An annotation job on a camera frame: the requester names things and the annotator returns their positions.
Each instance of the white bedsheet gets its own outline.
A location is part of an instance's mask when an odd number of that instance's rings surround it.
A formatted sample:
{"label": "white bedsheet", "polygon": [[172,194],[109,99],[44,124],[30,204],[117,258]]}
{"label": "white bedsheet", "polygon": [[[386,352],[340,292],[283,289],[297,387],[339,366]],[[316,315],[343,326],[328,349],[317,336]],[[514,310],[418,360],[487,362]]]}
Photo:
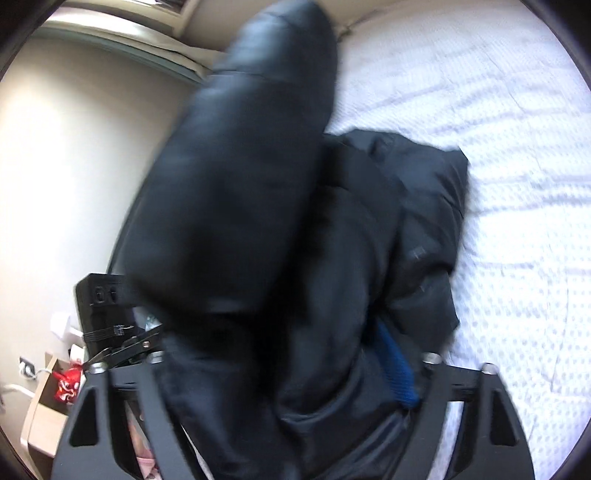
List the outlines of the white bedsheet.
{"label": "white bedsheet", "polygon": [[[470,160],[449,361],[499,365],[536,478],[591,417],[591,93],[518,0],[403,0],[342,45],[330,130],[398,131]],[[443,478],[453,406],[431,480]]]}

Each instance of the black leather sleeve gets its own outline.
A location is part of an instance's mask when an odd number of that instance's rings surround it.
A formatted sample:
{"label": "black leather sleeve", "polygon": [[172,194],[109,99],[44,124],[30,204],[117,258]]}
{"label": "black leather sleeve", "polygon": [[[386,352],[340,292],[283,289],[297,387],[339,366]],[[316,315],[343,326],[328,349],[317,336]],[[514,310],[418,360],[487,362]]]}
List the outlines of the black leather sleeve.
{"label": "black leather sleeve", "polygon": [[262,306],[317,181],[336,48],[317,4],[283,2],[243,28],[195,94],[146,179],[122,252],[152,302],[184,319]]}

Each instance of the white cable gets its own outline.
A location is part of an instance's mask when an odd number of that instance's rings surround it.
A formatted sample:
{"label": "white cable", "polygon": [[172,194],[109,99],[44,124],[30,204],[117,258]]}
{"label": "white cable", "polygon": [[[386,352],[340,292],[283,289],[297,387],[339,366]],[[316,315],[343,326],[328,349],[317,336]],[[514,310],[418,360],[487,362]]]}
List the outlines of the white cable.
{"label": "white cable", "polygon": [[2,393],[20,392],[29,398],[33,398],[35,396],[35,392],[32,392],[31,390],[28,390],[25,387],[22,387],[22,386],[16,385],[16,384],[4,385],[3,387],[0,388],[0,391]]}
{"label": "white cable", "polygon": [[40,368],[39,370],[37,370],[37,372],[35,374],[33,374],[31,372],[31,369],[28,367],[28,365],[25,362],[21,362],[19,364],[19,368],[18,368],[18,373],[21,377],[26,378],[27,380],[37,380],[37,377],[39,376],[39,373],[41,372],[45,372],[51,375],[51,370],[47,369],[47,368]]}

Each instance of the screw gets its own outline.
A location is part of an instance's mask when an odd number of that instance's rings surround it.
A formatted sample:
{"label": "screw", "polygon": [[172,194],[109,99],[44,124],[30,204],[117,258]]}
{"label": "screw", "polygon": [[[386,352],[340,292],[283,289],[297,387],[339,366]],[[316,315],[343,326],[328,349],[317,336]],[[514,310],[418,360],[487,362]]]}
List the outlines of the screw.
{"label": "screw", "polygon": [[485,375],[498,375],[499,367],[497,367],[495,364],[482,364],[480,371]]}
{"label": "screw", "polygon": [[96,364],[92,364],[90,366],[90,368],[88,369],[88,373],[90,374],[101,374],[104,373],[108,370],[109,365],[107,365],[105,362],[98,362]]}
{"label": "screw", "polygon": [[151,364],[159,364],[162,361],[164,352],[154,352],[148,355],[148,362]]}
{"label": "screw", "polygon": [[439,365],[441,362],[443,362],[441,355],[431,352],[423,354],[423,363],[427,365]]}

